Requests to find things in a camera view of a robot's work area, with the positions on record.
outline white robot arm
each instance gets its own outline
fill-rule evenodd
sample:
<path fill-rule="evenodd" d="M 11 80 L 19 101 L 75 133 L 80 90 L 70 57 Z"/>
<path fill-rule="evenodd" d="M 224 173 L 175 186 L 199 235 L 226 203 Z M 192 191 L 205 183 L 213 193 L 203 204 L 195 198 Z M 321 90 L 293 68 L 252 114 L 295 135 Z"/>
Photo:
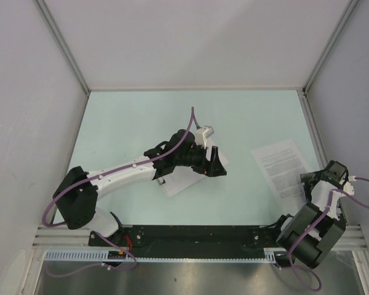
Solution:
<path fill-rule="evenodd" d="M 213 134 L 213 128 L 209 126 L 199 128 L 195 135 L 189 132 L 177 149 L 166 157 L 154 160 L 173 149 L 184 133 L 185 130 L 179 130 L 170 141 L 163 141 L 144 152 L 141 157 L 120 166 L 89 172 L 81 167 L 71 169 L 54 193 L 55 198 L 74 183 L 85 181 L 56 202 L 68 228 L 86 227 L 104 237 L 111 236 L 120 228 L 121 223 L 113 213 L 96 207 L 97 200 L 129 184 L 168 175 L 176 166 L 191 167 L 194 172 L 208 177 L 227 175 L 216 146 L 212 146 L 210 159 L 207 159 L 206 142 Z"/>
<path fill-rule="evenodd" d="M 338 200 L 345 192 L 354 195 L 349 172 L 343 164 L 330 161 L 319 171 L 301 175 L 306 203 L 293 216 L 281 216 L 276 222 L 279 234 L 276 243 L 287 251 L 295 244 L 293 255 L 310 268 L 317 267 L 333 248 L 346 229 L 344 216 L 336 214 Z M 329 209 L 326 216 L 303 239 L 299 237 Z"/>

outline paper sheet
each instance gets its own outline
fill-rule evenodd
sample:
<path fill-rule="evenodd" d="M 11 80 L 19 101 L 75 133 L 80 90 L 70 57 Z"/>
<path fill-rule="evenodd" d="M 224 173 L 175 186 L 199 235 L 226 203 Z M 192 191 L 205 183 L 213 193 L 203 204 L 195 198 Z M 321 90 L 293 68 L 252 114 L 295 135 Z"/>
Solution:
<path fill-rule="evenodd" d="M 305 202 L 300 174 L 311 171 L 296 144 L 286 140 L 252 154 L 284 212 L 295 214 Z"/>
<path fill-rule="evenodd" d="M 208 138 L 207 140 L 207 159 L 210 159 L 211 147 L 215 146 L 215 143 Z M 220 162 L 225 167 L 228 164 L 227 158 L 221 153 L 219 150 L 219 158 Z M 158 179 L 158 182 L 161 184 L 161 188 L 164 193 L 168 197 L 172 197 L 173 195 L 181 192 L 183 189 L 186 189 L 190 185 L 200 181 L 202 178 L 206 177 L 205 175 L 201 175 L 193 172 L 191 167 L 176 167 L 173 173 L 161 177 Z"/>

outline purple cable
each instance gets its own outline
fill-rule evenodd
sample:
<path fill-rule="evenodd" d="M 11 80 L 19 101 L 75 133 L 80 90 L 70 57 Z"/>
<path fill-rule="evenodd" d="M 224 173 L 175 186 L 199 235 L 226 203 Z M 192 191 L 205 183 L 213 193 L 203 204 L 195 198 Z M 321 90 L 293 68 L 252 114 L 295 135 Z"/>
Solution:
<path fill-rule="evenodd" d="M 95 267 L 95 266 L 102 266 L 101 263 L 93 263 L 93 264 L 88 264 L 88 265 L 85 265 L 84 267 L 80 267 L 72 272 L 69 272 L 69 273 L 65 273 L 63 275 L 55 275 L 54 273 L 50 272 L 50 270 L 48 269 L 48 266 L 45 267 L 45 272 L 48 276 L 52 277 L 52 278 L 65 278 L 65 277 L 70 277 L 78 272 L 82 272 L 83 270 L 85 269 L 89 269 L 91 267 Z"/>
<path fill-rule="evenodd" d="M 362 181 L 366 181 L 369 183 L 369 179 L 368 178 L 363 178 L 363 177 L 355 177 L 356 180 L 362 180 Z M 357 203 L 360 206 L 365 207 L 366 209 L 369 209 L 369 205 L 362 203 L 360 200 L 358 200 L 357 198 L 355 198 L 353 195 L 349 195 L 347 192 L 342 191 L 341 189 L 334 189 L 334 191 L 336 192 L 340 192 L 341 194 L 344 194 L 346 197 L 349 197 L 352 201 L 354 201 L 355 203 Z"/>
<path fill-rule="evenodd" d="M 369 179 L 368 178 L 362 178 L 362 177 L 355 177 L 356 180 L 362 180 L 362 181 L 366 181 L 369 183 Z M 369 205 L 362 203 L 360 200 L 358 200 L 357 198 L 355 198 L 353 195 L 349 195 L 347 192 L 341 190 L 341 189 L 333 189 L 330 191 L 329 196 L 328 196 L 328 202 L 327 202 L 327 206 L 324 210 L 324 212 L 320 215 L 319 218 L 317 218 L 310 226 L 308 229 L 306 229 L 299 237 L 298 239 L 295 241 L 295 243 L 291 246 L 291 248 L 289 249 L 289 251 L 287 252 L 287 256 L 288 256 L 288 260 L 290 261 L 291 264 L 291 268 L 294 271 L 295 276 L 297 277 L 297 279 L 309 290 L 313 291 L 313 292 L 318 292 L 321 290 L 322 284 L 321 284 L 321 280 L 320 277 L 311 269 L 301 266 L 301 265 L 294 265 L 293 261 L 292 261 L 292 253 L 294 252 L 294 249 L 299 245 L 299 243 L 303 240 L 303 238 L 310 233 L 310 231 L 316 227 L 316 225 L 318 225 L 319 222 L 321 222 L 321 220 L 323 220 L 323 218 L 328 214 L 329 210 L 330 210 L 330 206 L 332 204 L 332 195 L 333 192 L 340 192 L 341 194 L 344 194 L 346 197 L 349 197 L 352 201 L 354 201 L 355 203 L 357 203 L 360 206 L 363 206 L 367 209 L 369 209 Z M 308 284 L 306 284 L 302 278 L 298 275 L 298 273 L 296 272 L 296 269 L 302 269 L 302 270 L 306 270 L 308 272 L 310 272 L 311 274 L 313 274 L 313 276 L 316 278 L 316 280 L 319 282 L 319 287 L 316 289 L 311 288 Z"/>
<path fill-rule="evenodd" d="M 176 146 L 174 146 L 172 149 L 170 149 L 168 152 L 166 152 L 165 154 L 162 154 L 162 155 L 159 155 L 153 159 L 149 159 L 149 160 L 145 160 L 145 161 L 141 161 L 141 162 L 138 162 L 138 163 L 135 163 L 136 165 L 143 165 L 143 164 L 146 164 L 146 163 L 150 163 L 150 162 L 153 162 L 153 161 L 157 161 L 157 160 L 160 160 L 164 157 L 166 157 L 167 155 L 173 153 L 181 144 L 182 142 L 185 140 L 187 134 L 189 133 L 190 131 L 190 128 L 191 128 L 191 125 L 192 125 L 192 122 L 197 122 L 197 119 L 194 115 L 194 107 L 191 107 L 191 117 L 190 117 L 190 122 L 189 122 L 189 125 L 185 131 L 185 133 L 183 134 L 181 140 L 179 140 L 179 142 L 177 143 Z M 118 172 L 118 171 L 121 171 L 121 170 L 124 170 L 124 169 L 127 169 L 127 168 L 132 168 L 133 167 L 133 164 L 128 164 L 128 165 L 124 165 L 124 166 L 121 166 L 121 167 L 118 167 L 118 168 L 115 168 L 115 169 L 112 169 L 110 171 L 107 171 L 107 172 L 104 172 L 102 173 L 101 175 L 102 176 L 107 176 L 107 175 L 110 175 L 112 173 L 115 173 L 115 172 Z M 60 200 L 65 194 L 67 194 L 70 190 L 80 186 L 81 184 L 84 184 L 84 183 L 87 183 L 89 181 L 92 181 L 92 180 L 95 180 L 95 179 L 98 179 L 100 177 L 100 175 L 95 175 L 93 177 L 90 177 L 90 178 L 86 178 L 86 179 L 83 179 L 81 181 L 78 181 L 77 183 L 74 183 L 72 185 L 70 185 L 69 187 L 67 187 L 66 189 L 64 189 L 61 193 L 59 193 L 50 203 L 49 205 L 47 206 L 47 208 L 45 209 L 44 213 L 42 214 L 42 224 L 46 227 L 55 227 L 55 226 L 62 226 L 64 224 L 66 224 L 66 222 L 59 222 L 59 223 L 56 223 L 56 224 L 51 224 L 49 222 L 47 222 L 47 215 L 49 213 L 49 211 L 52 209 L 52 207 L 56 204 L 56 202 L 58 200 Z"/>
<path fill-rule="evenodd" d="M 333 191 L 330 191 L 329 196 L 328 196 L 328 202 L 327 202 L 327 206 L 325 207 L 324 212 L 320 215 L 319 218 L 317 218 L 299 237 L 298 239 L 294 242 L 294 244 L 292 244 L 291 248 L 289 249 L 289 251 L 287 252 L 287 256 L 288 256 L 288 260 L 290 261 L 291 264 L 291 268 L 293 269 L 293 272 L 296 276 L 296 278 L 301 282 L 302 285 L 304 285 L 308 290 L 313 291 L 313 292 L 319 292 L 321 290 L 322 284 L 321 284 L 321 279 L 320 277 L 310 268 L 305 267 L 305 266 L 301 266 L 301 265 L 294 265 L 293 260 L 291 258 L 292 253 L 294 252 L 295 248 L 299 245 L 299 243 L 301 243 L 301 241 L 304 239 L 305 236 L 307 236 L 308 233 L 310 233 L 317 225 L 318 223 L 321 222 L 321 220 L 323 220 L 324 217 L 326 217 L 326 215 L 328 214 L 328 212 L 330 211 L 330 207 L 332 204 L 332 195 L 333 195 Z M 310 287 L 307 283 L 305 283 L 302 278 L 300 277 L 300 275 L 298 275 L 298 273 L 296 272 L 297 269 L 301 269 L 301 270 L 305 270 L 308 271 L 309 273 L 311 273 L 315 279 L 319 282 L 319 286 L 318 288 L 314 289 L 312 287 Z"/>
<path fill-rule="evenodd" d="M 197 129 L 200 129 L 201 127 L 199 126 L 198 121 L 197 121 L 197 119 L 196 119 L 196 117 L 195 117 L 195 116 L 193 117 L 193 119 L 194 119 L 194 124 L 196 125 L 196 128 L 197 128 Z"/>
<path fill-rule="evenodd" d="M 114 269 L 114 270 L 130 270 L 130 269 L 133 269 L 136 265 L 137 265 L 137 259 L 135 258 L 135 256 L 127 251 L 126 249 L 123 249 L 117 245 L 115 245 L 114 243 L 112 243 L 111 241 L 109 241 L 106 237 L 103 237 L 101 234 L 99 234 L 98 232 L 96 232 L 96 234 L 107 244 L 111 245 L 112 247 L 118 249 L 118 250 L 121 250 L 123 251 L 125 254 L 127 254 L 128 256 L 130 256 L 133 260 L 134 260 L 134 263 L 130 266 L 126 266 L 126 267 L 115 267 L 115 266 L 111 266 L 111 265 L 107 265 L 105 264 L 104 262 L 101 262 L 101 263 L 92 263 L 92 264 L 88 264 L 88 265 L 85 265 L 84 267 L 80 267 L 79 269 L 76 269 L 72 272 L 69 272 L 69 273 L 64 273 L 63 275 L 56 275 L 52 272 L 50 272 L 50 270 L 48 269 L 48 266 L 46 266 L 45 268 L 45 271 L 47 273 L 47 275 L 49 275 L 50 277 L 52 278 L 65 278 L 65 277 L 70 277 L 78 272 L 82 272 L 83 270 L 85 269 L 89 269 L 91 267 L 95 267 L 95 266 L 105 266 L 109 269 Z"/>

